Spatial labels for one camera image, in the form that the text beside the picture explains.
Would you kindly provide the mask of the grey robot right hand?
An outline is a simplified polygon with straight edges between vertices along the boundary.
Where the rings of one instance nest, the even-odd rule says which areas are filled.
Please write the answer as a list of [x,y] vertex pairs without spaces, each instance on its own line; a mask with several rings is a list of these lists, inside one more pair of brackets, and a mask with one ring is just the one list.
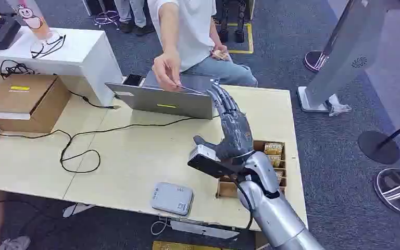
[[212,97],[218,111],[224,138],[219,144],[213,144],[196,135],[193,137],[195,144],[213,149],[221,161],[242,157],[252,152],[253,136],[248,120],[233,97],[216,83],[211,85],[207,93]]

